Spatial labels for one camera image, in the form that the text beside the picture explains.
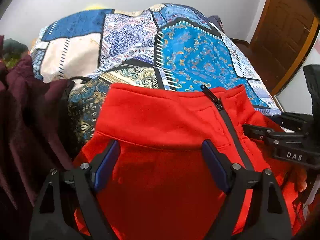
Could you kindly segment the person's right hand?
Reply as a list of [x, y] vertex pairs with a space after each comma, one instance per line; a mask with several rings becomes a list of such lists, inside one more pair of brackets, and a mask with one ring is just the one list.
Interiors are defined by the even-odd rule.
[[305, 168], [296, 166], [293, 168], [290, 174], [291, 180], [295, 184], [295, 189], [297, 192], [301, 193], [307, 188], [307, 171]]

